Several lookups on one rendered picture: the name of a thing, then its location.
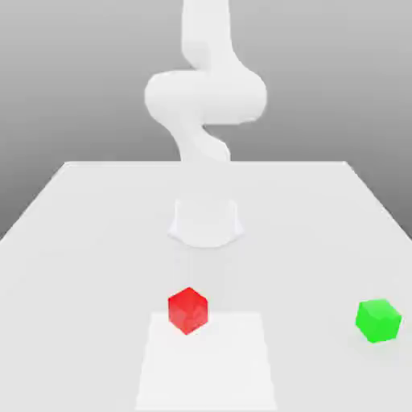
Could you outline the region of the small red cube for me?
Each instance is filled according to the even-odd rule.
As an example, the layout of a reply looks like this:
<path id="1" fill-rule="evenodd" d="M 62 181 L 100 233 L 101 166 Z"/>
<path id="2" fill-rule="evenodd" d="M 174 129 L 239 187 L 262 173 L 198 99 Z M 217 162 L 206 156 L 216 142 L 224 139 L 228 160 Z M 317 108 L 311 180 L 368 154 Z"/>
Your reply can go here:
<path id="1" fill-rule="evenodd" d="M 187 287 L 167 300 L 168 319 L 184 335 L 189 335 L 208 322 L 208 300 Z"/>

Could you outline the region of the small green cube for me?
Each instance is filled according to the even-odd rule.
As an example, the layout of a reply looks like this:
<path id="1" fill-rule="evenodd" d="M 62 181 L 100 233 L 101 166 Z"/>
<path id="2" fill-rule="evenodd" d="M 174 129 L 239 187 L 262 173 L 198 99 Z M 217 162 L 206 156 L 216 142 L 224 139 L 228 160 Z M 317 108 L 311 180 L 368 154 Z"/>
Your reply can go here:
<path id="1" fill-rule="evenodd" d="M 397 337 L 402 315 L 387 299 L 370 299 L 358 305 L 355 325 L 370 343 Z"/>

